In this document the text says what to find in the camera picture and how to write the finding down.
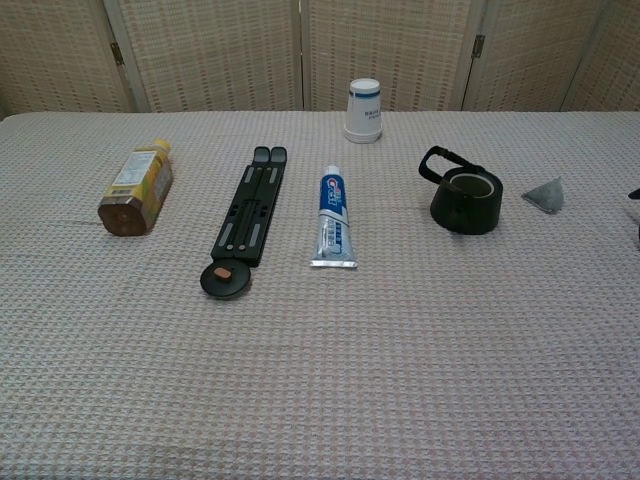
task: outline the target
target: tea bag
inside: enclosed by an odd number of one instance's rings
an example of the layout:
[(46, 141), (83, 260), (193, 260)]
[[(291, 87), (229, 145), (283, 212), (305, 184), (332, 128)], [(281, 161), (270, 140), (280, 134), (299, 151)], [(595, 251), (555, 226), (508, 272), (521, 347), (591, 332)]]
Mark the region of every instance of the tea bag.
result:
[(560, 177), (522, 194), (522, 198), (543, 212), (557, 213), (564, 205), (564, 193)]

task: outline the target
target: toothpaste tube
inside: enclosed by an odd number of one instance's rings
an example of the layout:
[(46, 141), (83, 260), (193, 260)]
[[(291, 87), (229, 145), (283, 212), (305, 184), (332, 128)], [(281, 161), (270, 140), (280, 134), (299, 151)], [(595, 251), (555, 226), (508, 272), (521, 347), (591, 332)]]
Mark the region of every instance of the toothpaste tube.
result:
[(327, 167), (320, 184), (318, 241), (311, 259), (312, 267), (356, 268), (347, 217), (347, 195), (340, 169)]

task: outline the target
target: white paper cup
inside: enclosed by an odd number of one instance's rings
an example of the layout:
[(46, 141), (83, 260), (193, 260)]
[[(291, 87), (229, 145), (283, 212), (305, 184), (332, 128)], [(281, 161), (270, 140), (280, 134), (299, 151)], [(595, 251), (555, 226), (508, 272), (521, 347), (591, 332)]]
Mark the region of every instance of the white paper cup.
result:
[(380, 82), (373, 78), (352, 81), (344, 136), (354, 143), (373, 143), (381, 134)]

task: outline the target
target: tablecloth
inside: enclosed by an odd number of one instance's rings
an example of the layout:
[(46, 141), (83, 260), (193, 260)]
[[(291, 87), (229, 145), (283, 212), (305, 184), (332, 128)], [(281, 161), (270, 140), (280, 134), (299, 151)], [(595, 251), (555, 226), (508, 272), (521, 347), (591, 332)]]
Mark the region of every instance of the tablecloth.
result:
[[(640, 476), (640, 114), (384, 113), (370, 145), (343, 120), (0, 123), (1, 477)], [(156, 136), (158, 222), (112, 236), (101, 196)], [(220, 302), (199, 277), (258, 145), (289, 163), (251, 289)], [(433, 145), (501, 178), (496, 230), (433, 221)], [(356, 271), (308, 266), (330, 164)], [(520, 197), (558, 176), (558, 214)]]

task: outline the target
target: wicker screen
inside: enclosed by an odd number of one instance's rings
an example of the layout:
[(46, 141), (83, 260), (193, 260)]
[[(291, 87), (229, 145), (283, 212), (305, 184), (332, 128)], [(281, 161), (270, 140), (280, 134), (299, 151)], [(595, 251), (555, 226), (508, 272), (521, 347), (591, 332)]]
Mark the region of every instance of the wicker screen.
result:
[(612, 0), (570, 110), (640, 110), (640, 3)]
[(310, 110), (345, 110), (351, 80), (373, 77), (385, 110), (449, 108), (471, 0), (307, 0)]
[(99, 0), (2, 0), (0, 92), (6, 114), (127, 112)]
[(152, 111), (302, 107), (297, 2), (295, 9), (291, 0), (120, 6)]
[(465, 110), (559, 110), (600, 0), (489, 3), (494, 25), (474, 62)]

